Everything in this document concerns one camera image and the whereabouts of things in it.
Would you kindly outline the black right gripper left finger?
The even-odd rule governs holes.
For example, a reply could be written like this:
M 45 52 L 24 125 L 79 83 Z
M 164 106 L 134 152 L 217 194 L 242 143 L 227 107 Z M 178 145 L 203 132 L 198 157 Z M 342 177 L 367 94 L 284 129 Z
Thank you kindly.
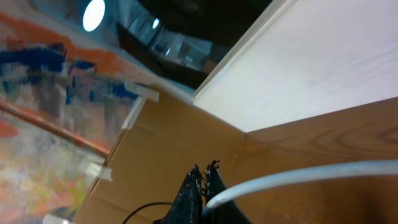
M 202 213 L 202 174 L 197 165 L 185 176 L 167 214 L 153 224 L 199 224 Z

